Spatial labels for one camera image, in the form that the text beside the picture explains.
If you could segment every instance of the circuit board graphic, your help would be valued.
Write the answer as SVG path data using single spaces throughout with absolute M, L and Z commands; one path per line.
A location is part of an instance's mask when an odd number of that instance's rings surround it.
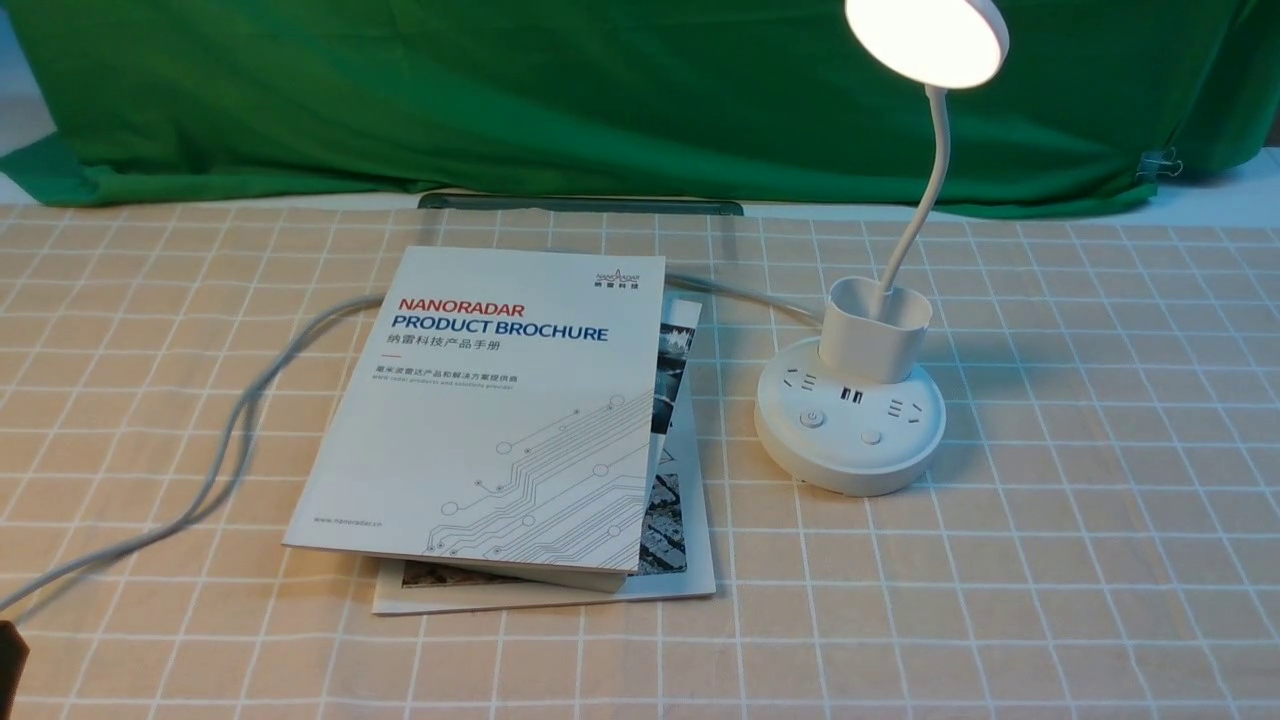
M 451 498 L 425 556 L 632 571 L 646 510 L 653 392 L 616 395 L 494 447 L 500 477 Z

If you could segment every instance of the black object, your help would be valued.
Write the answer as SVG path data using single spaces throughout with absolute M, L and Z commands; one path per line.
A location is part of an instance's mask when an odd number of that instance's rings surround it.
M 627 200 L 614 197 L 521 197 L 430 192 L 417 201 L 426 210 L 548 210 L 552 213 L 646 213 L 654 215 L 739 215 L 737 202 L 717 200 Z
M 29 650 L 18 634 L 18 628 L 0 620 L 0 720 L 9 720 L 13 700 L 18 696 L 18 679 L 27 665 Z

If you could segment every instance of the nanoradar logo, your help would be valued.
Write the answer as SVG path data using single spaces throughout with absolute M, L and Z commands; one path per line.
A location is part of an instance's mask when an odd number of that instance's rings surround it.
M 626 275 L 621 269 L 609 274 L 595 275 L 595 287 L 612 287 L 618 290 L 640 290 L 640 275 Z

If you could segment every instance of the printed photo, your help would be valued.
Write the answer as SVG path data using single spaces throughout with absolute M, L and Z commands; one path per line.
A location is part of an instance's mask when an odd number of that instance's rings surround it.
M 654 434 L 667 434 L 671 414 L 676 407 L 676 395 L 685 377 L 689 351 L 694 345 L 694 329 L 680 325 L 662 324 L 658 336 L 658 374 L 653 387 L 653 429 Z
M 640 536 L 640 575 L 684 573 L 685 519 L 680 509 L 680 478 L 657 475 L 649 492 L 649 510 Z
M 492 585 L 495 583 L 518 582 L 522 580 L 410 560 L 404 562 L 404 579 L 401 584 L 406 588 L 429 588 L 435 585 Z

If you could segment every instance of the metal clip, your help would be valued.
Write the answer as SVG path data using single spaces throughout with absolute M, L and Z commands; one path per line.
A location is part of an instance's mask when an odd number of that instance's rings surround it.
M 1144 152 L 1138 160 L 1135 177 L 1155 181 L 1160 176 L 1176 178 L 1183 174 L 1183 161 L 1178 159 L 1178 149 L 1170 147 L 1153 152 Z

